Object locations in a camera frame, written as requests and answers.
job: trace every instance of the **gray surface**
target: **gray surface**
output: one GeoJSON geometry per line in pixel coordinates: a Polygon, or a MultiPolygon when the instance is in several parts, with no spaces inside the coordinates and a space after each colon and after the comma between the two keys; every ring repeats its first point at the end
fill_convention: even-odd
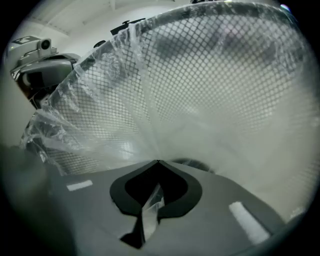
{"type": "Polygon", "coordinates": [[[105,172],[60,177],[51,172],[52,192],[65,206],[72,220],[77,248],[87,255],[230,255],[251,246],[229,205],[240,201],[266,229],[275,233],[284,224],[265,203],[233,181],[183,164],[169,162],[200,182],[203,194],[185,216],[161,220],[141,250],[117,238],[132,231],[136,218],[122,214],[112,202],[112,182],[145,163],[105,172]],[[91,180],[93,185],[68,191],[66,185],[91,180]]]}
{"type": "Polygon", "coordinates": [[[194,176],[202,186],[202,197],[194,209],[180,218],[162,219],[142,248],[157,255],[231,255],[252,246],[229,210],[240,201],[270,231],[284,223],[257,197],[235,182],[179,163],[172,166],[194,176]]]}

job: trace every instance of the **clear plastic bag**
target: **clear plastic bag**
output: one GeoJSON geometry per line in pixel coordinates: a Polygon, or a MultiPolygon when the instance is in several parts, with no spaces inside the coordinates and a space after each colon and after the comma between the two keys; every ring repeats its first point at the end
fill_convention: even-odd
{"type": "Polygon", "coordinates": [[[130,25],[78,64],[22,145],[63,175],[196,160],[288,220],[318,177],[319,81],[289,12],[185,6],[130,25]]]}

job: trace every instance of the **ceiling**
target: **ceiling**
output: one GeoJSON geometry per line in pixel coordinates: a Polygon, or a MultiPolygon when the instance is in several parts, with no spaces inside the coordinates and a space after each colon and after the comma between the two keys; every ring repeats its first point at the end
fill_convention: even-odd
{"type": "Polygon", "coordinates": [[[68,36],[73,29],[108,12],[128,5],[154,2],[178,2],[185,5],[190,0],[44,0],[27,17],[27,21],[68,36]]]}

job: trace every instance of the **black cutout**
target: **black cutout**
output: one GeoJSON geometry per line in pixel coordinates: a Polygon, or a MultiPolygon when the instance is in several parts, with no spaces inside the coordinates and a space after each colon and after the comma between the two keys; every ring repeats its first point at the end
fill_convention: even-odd
{"type": "Polygon", "coordinates": [[[121,238],[133,247],[140,248],[145,243],[142,207],[158,183],[163,190],[165,204],[158,211],[158,222],[163,218],[187,214],[202,196],[202,187],[193,176],[164,161],[152,161],[116,179],[110,187],[112,200],[122,213],[137,217],[132,233],[121,238]]]}

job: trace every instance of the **mesh net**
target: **mesh net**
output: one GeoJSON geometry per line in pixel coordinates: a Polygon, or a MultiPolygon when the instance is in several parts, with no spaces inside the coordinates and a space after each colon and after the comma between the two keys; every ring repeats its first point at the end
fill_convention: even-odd
{"type": "Polygon", "coordinates": [[[289,12],[185,6],[130,25],[79,63],[23,145],[64,175],[193,159],[288,220],[318,177],[319,80],[289,12]]]}

